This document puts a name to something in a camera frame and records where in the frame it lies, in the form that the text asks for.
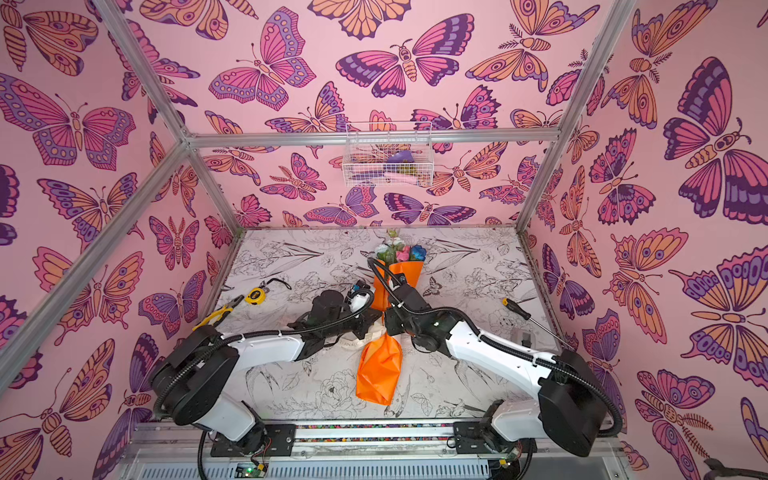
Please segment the black handled screwdriver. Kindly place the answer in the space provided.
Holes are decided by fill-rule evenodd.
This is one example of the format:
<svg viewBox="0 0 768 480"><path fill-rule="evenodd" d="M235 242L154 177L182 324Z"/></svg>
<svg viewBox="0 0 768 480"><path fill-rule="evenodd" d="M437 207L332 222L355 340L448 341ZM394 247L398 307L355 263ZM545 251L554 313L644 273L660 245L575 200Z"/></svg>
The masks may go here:
<svg viewBox="0 0 768 480"><path fill-rule="evenodd" d="M566 350L571 350L571 346L568 344L568 342L562 338L560 335L556 334L553 330L545 326L543 323L536 320L529 312L524 310L517 302L509 299L509 298L503 298L502 304L505 306L507 310L510 312L520 316L523 320L531 322L533 325L537 326L550 336L552 336L563 348Z"/></svg>

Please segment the yellow tape measure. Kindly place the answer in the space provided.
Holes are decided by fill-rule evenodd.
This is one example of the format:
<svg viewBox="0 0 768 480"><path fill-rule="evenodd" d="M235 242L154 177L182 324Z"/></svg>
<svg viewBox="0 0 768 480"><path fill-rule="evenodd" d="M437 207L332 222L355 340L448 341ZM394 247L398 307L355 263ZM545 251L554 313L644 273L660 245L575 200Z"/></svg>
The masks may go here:
<svg viewBox="0 0 768 480"><path fill-rule="evenodd" d="M274 278L270 278L265 281L262 281L256 288L254 288L248 294L245 295L244 301L247 302L249 305L262 304L266 300L267 294L271 291L271 287L274 284L282 285L287 290L292 289L292 286L287 281L274 277Z"/></svg>

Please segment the white ribbon bundle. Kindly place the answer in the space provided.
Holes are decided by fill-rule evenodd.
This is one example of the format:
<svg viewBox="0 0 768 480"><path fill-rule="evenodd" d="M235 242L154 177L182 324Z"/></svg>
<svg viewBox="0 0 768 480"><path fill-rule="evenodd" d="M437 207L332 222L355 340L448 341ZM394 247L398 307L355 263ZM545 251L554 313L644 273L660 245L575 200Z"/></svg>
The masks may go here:
<svg viewBox="0 0 768 480"><path fill-rule="evenodd" d="M343 334L338 342L338 345L344 350L358 351L365 347L367 344L378 340L385 333L386 329L383 326L376 324L370 327L362 338L358 338L353 332Z"/></svg>

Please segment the pink fake rose stem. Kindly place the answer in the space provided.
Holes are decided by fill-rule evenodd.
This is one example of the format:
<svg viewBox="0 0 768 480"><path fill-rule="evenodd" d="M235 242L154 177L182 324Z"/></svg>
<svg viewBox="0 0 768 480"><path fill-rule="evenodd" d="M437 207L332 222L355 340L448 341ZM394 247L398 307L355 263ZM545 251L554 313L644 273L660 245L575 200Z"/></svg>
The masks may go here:
<svg viewBox="0 0 768 480"><path fill-rule="evenodd" d="M398 262L408 262L410 260L410 252L411 248L409 246L404 246L402 249L398 250L396 252L396 259Z"/></svg>

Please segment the yellow handled tool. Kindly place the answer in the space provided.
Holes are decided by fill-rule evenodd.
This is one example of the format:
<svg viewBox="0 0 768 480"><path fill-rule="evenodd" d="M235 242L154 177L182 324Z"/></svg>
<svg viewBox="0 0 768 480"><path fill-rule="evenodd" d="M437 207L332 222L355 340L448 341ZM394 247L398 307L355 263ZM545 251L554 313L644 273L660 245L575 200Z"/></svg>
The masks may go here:
<svg viewBox="0 0 768 480"><path fill-rule="evenodd" d="M197 324L192 331L196 331L200 329L203 326L212 326L216 327L220 323L222 323L234 310L235 308L244 300L244 295L239 295L226 303L221 308L218 308L217 310L210 313L207 317L205 317L199 324Z"/></svg>

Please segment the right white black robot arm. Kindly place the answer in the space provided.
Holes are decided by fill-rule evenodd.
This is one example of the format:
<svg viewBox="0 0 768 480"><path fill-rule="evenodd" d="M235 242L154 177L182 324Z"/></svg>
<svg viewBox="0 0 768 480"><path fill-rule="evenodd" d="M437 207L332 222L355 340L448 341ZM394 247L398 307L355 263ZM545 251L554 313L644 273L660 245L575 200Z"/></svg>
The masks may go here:
<svg viewBox="0 0 768 480"><path fill-rule="evenodd" d="M410 336L415 348L441 353L496 374L527 395L492 409L490 428L509 442L549 439L562 450L587 457L598 438L622 432L622 414L586 361L568 351L534 350L480 329L462 310L432 307L403 285L388 293L387 329Z"/></svg>

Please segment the white fake flower stem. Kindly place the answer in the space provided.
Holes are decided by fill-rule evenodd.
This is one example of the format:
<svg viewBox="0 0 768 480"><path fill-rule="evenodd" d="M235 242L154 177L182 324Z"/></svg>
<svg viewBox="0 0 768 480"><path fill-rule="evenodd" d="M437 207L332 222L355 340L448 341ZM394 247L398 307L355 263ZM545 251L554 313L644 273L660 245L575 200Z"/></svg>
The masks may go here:
<svg viewBox="0 0 768 480"><path fill-rule="evenodd" d="M374 255L379 261L392 265L398 262L398 254L403 252L405 247L406 242L400 237L399 231L388 229L382 243L374 248Z"/></svg>

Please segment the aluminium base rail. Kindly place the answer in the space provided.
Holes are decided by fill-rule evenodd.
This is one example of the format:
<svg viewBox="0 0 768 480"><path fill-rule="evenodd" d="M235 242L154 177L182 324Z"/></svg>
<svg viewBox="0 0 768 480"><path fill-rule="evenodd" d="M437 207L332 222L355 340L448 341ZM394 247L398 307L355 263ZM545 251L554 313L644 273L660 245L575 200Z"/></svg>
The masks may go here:
<svg viewBox="0 0 768 480"><path fill-rule="evenodd" d="M614 439L598 439L587 457L547 439L520 451L486 451L473 440L460 450L454 425L478 419L269 421L266 453L232 451L217 434L169 422L139 427L118 468L121 479L235 479L239 463L268 466L264 479L631 479Z"/></svg>

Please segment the orange wrapping paper sheet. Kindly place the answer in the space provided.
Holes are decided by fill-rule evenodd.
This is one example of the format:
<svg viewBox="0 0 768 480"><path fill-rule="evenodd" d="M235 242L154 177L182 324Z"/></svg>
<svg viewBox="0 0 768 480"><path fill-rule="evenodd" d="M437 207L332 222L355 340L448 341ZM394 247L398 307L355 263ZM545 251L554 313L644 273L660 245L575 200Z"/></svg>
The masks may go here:
<svg viewBox="0 0 768 480"><path fill-rule="evenodd" d="M384 281L374 280L372 309L378 312L375 326L384 326L383 314L390 306L389 294L384 284L394 288L394 281L381 269ZM395 395L403 362L401 344L387 332L364 346L358 366L356 396L366 402L389 406Z"/></svg>

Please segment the blue fake flower stem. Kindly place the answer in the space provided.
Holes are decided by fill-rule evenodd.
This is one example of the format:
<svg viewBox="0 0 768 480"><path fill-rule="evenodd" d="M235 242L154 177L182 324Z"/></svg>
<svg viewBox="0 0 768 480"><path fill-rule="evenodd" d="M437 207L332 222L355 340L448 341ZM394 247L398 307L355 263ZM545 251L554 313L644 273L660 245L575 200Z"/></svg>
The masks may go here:
<svg viewBox="0 0 768 480"><path fill-rule="evenodd" d="M423 262L426 259L426 256L427 256L427 251L423 246L413 245L410 247L409 259L411 261Z"/></svg>

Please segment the green circuit board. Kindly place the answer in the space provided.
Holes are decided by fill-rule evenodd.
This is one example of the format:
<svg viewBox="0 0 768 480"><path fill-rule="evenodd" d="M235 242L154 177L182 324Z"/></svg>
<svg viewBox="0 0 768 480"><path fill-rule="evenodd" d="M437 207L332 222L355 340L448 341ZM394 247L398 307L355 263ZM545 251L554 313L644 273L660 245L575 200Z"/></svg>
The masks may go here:
<svg viewBox="0 0 768 480"><path fill-rule="evenodd" d="M235 479L264 479L268 466L263 463L239 463L235 469Z"/></svg>

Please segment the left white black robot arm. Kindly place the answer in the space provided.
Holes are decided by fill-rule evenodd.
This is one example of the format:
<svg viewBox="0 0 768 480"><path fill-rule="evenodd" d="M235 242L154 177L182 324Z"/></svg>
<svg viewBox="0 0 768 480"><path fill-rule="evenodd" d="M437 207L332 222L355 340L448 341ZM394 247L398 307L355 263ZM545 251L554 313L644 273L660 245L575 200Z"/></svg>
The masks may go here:
<svg viewBox="0 0 768 480"><path fill-rule="evenodd" d="M374 291L359 281L347 293L322 291L310 310L283 330L227 337L210 324L199 326L152 371L153 416L214 432L255 452L266 438L266 426L252 407L225 392L230 378L266 364L306 360L347 333L364 338L380 317L373 301Z"/></svg>

